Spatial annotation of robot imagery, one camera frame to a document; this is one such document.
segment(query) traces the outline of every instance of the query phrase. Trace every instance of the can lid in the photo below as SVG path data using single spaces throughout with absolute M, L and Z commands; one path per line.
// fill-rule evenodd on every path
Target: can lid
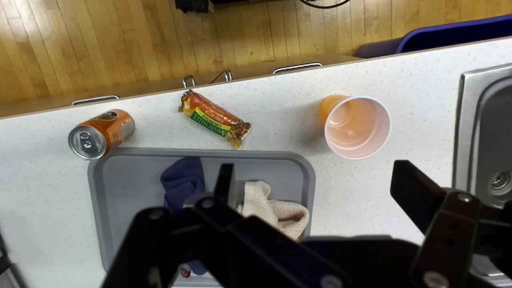
M 68 146 L 82 158 L 97 159 L 106 151 L 105 137 L 90 126 L 76 126 L 68 132 Z

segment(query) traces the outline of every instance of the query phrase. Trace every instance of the paper cup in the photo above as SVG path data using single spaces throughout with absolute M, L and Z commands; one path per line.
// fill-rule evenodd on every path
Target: paper cup
M 329 148 L 348 159 L 377 151 L 390 130 L 385 106 L 370 97 L 326 95 L 319 102 L 318 116 Z

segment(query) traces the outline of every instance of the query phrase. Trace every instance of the gray sink basin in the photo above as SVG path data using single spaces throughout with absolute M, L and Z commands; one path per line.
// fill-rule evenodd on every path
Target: gray sink basin
M 512 199 L 512 63 L 462 74 L 452 185 L 497 207 Z M 512 286 L 482 255 L 474 255 L 471 271 Z

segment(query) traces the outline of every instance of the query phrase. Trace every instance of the blue object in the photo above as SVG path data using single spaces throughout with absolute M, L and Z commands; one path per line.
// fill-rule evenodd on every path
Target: blue object
M 202 164 L 198 156 L 177 159 L 161 172 L 159 182 L 164 188 L 164 206 L 170 212 L 182 209 L 188 196 L 206 191 Z M 186 262 L 186 265 L 196 274 L 206 273 L 198 260 Z
M 512 14 L 420 26 L 401 38 L 361 44 L 354 55 L 375 57 L 512 34 Z

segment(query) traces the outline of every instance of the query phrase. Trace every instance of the white cloth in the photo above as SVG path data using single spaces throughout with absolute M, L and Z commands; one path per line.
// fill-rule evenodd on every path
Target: white cloth
M 257 215 L 292 239 L 297 239 L 308 222 L 305 206 L 292 201 L 268 199 L 270 185 L 263 180 L 244 182 L 242 204 L 239 214 Z

